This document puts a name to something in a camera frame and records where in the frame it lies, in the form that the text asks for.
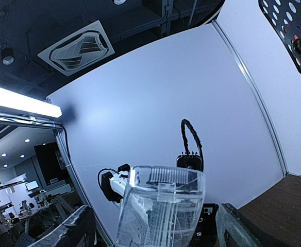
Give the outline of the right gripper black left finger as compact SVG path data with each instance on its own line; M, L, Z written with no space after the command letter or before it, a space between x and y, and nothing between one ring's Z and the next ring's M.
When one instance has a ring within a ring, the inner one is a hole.
M95 246L96 222L93 209L83 205L33 246Z

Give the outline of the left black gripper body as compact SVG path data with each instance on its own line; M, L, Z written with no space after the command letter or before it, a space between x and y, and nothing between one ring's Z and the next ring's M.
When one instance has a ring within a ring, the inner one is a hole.
M216 203L204 203L190 246L215 246L217 241Z

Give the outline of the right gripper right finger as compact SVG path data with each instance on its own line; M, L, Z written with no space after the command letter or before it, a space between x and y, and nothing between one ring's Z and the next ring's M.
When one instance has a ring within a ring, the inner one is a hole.
M219 246L288 246L256 227L229 203L219 206L216 228Z

